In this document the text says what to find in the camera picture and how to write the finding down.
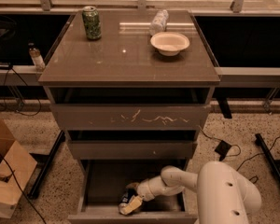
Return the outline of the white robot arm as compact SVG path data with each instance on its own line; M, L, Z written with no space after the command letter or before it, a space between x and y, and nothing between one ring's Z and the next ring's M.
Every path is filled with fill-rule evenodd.
M119 212L127 216L144 202L184 189L197 194L195 224L249 224L247 216L262 205L259 190L251 181L224 162L210 161L197 174L165 166L160 175L127 185Z

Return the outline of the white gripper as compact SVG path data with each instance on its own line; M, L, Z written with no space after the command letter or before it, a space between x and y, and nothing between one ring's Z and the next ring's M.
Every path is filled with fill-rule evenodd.
M126 186L126 189L134 189L140 196L123 197L119 204L119 212L127 216L135 211L142 205L142 202L149 202L155 198L152 193L148 180L144 180L141 183L132 182Z

